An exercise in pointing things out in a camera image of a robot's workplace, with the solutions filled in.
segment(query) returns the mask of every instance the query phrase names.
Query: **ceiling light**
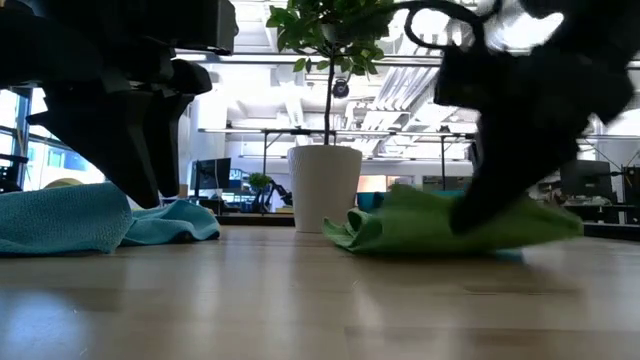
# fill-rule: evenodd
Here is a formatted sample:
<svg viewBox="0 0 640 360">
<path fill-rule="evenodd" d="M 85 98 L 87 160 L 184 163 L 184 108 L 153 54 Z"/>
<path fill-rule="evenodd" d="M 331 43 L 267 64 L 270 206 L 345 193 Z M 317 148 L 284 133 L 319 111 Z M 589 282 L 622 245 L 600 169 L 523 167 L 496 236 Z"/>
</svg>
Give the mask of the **ceiling light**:
<svg viewBox="0 0 640 360">
<path fill-rule="evenodd" d="M 287 157 L 285 155 L 240 155 L 239 156 L 242 159 L 286 159 Z"/>
<path fill-rule="evenodd" d="M 226 134 L 262 134 L 261 129 L 198 129 L 199 132 Z"/>
<path fill-rule="evenodd" d="M 182 59 L 186 61 L 206 61 L 206 54 L 178 54 L 176 55 L 176 59 Z"/>
<path fill-rule="evenodd" d="M 366 131 L 366 130 L 338 130 L 336 131 L 338 135 L 371 135 L 371 136 L 386 136 L 393 135 L 395 132 L 393 131 Z"/>
</svg>

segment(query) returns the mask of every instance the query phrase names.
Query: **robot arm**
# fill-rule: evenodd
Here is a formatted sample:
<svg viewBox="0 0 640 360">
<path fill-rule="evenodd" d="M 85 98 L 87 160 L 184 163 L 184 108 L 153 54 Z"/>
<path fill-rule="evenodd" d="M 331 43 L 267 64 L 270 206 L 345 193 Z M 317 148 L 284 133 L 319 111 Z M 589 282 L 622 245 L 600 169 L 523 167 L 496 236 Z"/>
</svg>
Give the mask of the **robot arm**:
<svg viewBox="0 0 640 360">
<path fill-rule="evenodd" d="M 640 2 L 521 4 L 536 17 L 564 15 L 551 38 L 530 55 L 480 55 L 475 70 L 490 69 L 482 76 L 459 66 L 469 54 L 451 51 L 447 59 L 445 53 L 440 99 L 436 90 L 435 102 L 481 113 L 476 141 L 483 150 L 482 161 L 465 197 L 453 209 L 451 227 L 457 233 L 488 221 L 541 178 L 575 159 L 576 138 L 589 116 L 595 114 L 607 124 L 633 96 L 626 66 L 640 50 Z M 460 92 L 465 88 L 467 93 Z M 514 170 L 514 164 L 522 166 Z M 496 199 L 494 193 L 501 197 Z"/>
<path fill-rule="evenodd" d="M 211 90 L 175 49 L 230 54 L 229 0 L 7 0 L 0 8 L 0 88 L 43 88 L 30 116 L 142 207 L 178 193 L 180 115 Z"/>
</svg>

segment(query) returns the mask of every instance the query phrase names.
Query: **black cable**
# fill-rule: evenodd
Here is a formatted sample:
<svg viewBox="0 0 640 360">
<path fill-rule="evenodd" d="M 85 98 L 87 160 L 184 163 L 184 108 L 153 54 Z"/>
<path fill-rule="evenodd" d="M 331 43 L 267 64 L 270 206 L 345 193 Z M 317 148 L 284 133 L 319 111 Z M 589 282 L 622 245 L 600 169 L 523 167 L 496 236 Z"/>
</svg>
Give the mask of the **black cable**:
<svg viewBox="0 0 640 360">
<path fill-rule="evenodd" d="M 439 45 L 426 43 L 422 41 L 414 32 L 411 30 L 411 26 L 413 25 L 413 20 L 418 12 L 421 10 L 434 10 L 439 11 L 452 19 L 456 19 L 462 22 L 465 22 L 471 26 L 471 30 L 473 32 L 473 36 L 477 39 L 475 41 L 474 46 L 476 49 L 486 49 L 484 44 L 484 23 L 497 14 L 502 9 L 502 1 L 496 0 L 493 4 L 491 11 L 484 15 L 478 15 L 466 8 L 463 5 L 456 4 L 454 2 L 448 0 L 411 0 L 404 1 L 399 3 L 393 3 L 385 7 L 377 8 L 371 12 L 365 12 L 355 18 L 351 19 L 349 24 L 345 24 L 345 27 L 348 29 L 349 27 L 353 27 L 357 29 L 358 23 L 363 21 L 364 19 L 368 19 L 371 16 L 380 15 L 380 14 L 388 14 L 394 13 L 399 10 L 409 10 L 409 14 L 407 15 L 407 19 L 404 24 L 404 31 L 413 43 L 418 46 L 432 49 L 432 50 L 444 50 L 448 48 L 448 45 Z"/>
</svg>

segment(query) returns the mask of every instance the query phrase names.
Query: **small potted plant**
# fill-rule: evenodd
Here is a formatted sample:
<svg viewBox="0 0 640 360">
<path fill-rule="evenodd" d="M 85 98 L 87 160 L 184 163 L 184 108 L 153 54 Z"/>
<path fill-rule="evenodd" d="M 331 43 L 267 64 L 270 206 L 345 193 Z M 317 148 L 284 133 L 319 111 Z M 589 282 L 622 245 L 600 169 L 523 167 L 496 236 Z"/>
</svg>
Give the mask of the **small potted plant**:
<svg viewBox="0 0 640 360">
<path fill-rule="evenodd" d="M 256 193 L 252 203 L 253 212 L 263 212 L 265 207 L 264 189 L 271 183 L 271 177 L 263 173 L 253 173 L 249 175 L 249 186 Z"/>
<path fill-rule="evenodd" d="M 375 60 L 384 57 L 376 41 L 389 35 L 393 0 L 289 0 L 286 8 L 271 6 L 267 27 L 277 28 L 278 49 L 302 55 L 294 71 L 328 69 L 324 109 L 324 145 L 289 150 L 294 216 L 300 232 L 321 232 L 325 217 L 346 220 L 353 207 L 362 153 L 350 147 L 329 146 L 331 102 L 336 66 L 351 75 L 377 74 Z"/>
</svg>

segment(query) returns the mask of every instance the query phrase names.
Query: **window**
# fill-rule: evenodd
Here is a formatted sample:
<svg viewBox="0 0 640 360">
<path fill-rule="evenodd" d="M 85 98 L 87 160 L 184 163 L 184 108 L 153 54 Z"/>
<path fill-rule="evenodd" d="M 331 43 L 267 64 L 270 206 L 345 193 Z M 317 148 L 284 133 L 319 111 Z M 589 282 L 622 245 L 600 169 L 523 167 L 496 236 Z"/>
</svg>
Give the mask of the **window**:
<svg viewBox="0 0 640 360">
<path fill-rule="evenodd" d="M 13 152 L 13 137 L 7 134 L 0 134 L 0 154 L 10 155 Z M 0 166 L 10 166 L 11 162 L 0 160 Z"/>
<path fill-rule="evenodd" d="M 47 111 L 47 104 L 45 103 L 44 98 L 44 91 L 42 91 L 41 88 L 33 89 L 33 95 L 31 96 L 31 115 Z M 29 126 L 29 134 L 58 139 L 51 134 L 49 130 L 40 125 Z"/>
<path fill-rule="evenodd" d="M 16 127 L 18 95 L 8 90 L 0 90 L 0 125 Z"/>
<path fill-rule="evenodd" d="M 49 150 L 49 158 L 47 159 L 47 165 L 50 167 L 62 167 L 63 154 L 59 150 Z"/>
<path fill-rule="evenodd" d="M 105 180 L 100 170 L 73 151 L 30 141 L 27 154 L 25 190 L 40 190 L 60 179 L 74 179 L 83 184 Z"/>
</svg>

